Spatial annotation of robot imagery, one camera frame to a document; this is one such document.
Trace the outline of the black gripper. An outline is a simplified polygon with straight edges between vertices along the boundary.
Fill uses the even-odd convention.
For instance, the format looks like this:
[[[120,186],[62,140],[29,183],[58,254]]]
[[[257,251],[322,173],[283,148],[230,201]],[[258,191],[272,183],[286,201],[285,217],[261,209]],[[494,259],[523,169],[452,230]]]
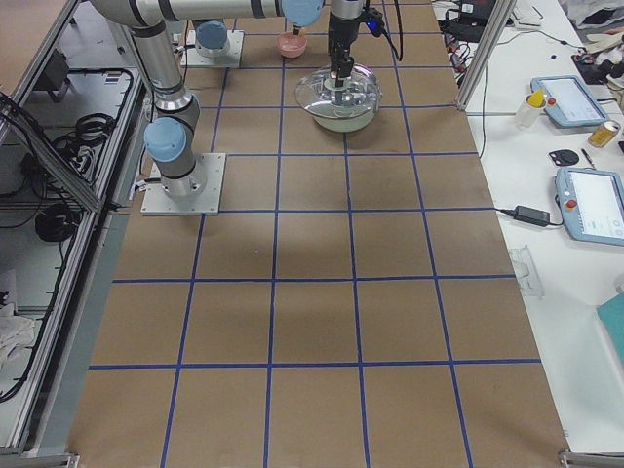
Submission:
[[[328,53],[331,58],[331,78],[336,81],[351,76],[354,60],[351,45],[357,40],[360,25],[364,23],[374,37],[383,34],[383,14],[369,1],[331,1]]]

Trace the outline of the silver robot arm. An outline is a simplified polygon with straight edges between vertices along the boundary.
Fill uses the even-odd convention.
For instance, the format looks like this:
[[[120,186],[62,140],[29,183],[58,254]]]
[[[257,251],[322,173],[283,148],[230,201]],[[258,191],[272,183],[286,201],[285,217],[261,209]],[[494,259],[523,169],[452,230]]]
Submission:
[[[194,19],[194,49],[205,58],[214,59],[229,49],[228,29],[222,19]]]
[[[199,118],[198,99],[186,88],[177,66],[166,24],[191,20],[197,50],[225,49],[225,19],[286,18],[294,27],[313,24],[320,1],[96,1],[107,20],[129,28],[154,92],[157,118],[143,134],[146,149],[160,172],[162,190],[171,199],[202,193],[207,176],[191,146]],[[350,133],[368,125],[381,99],[376,76],[355,62],[351,46],[360,26],[385,35],[383,15],[367,1],[331,2],[328,28],[330,64],[302,78],[295,88],[297,104],[322,127]]]

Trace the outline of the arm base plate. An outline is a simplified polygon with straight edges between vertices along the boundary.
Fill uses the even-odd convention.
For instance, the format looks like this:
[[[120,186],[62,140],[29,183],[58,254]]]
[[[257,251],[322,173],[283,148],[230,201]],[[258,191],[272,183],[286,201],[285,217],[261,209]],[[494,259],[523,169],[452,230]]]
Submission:
[[[186,48],[182,53],[180,65],[190,68],[238,68],[244,43],[243,30],[228,30],[227,41],[222,49],[197,49],[196,33],[191,30],[186,35]]]
[[[155,163],[146,186],[144,215],[217,215],[226,165],[225,153],[195,154],[194,171],[180,179],[162,178]]]

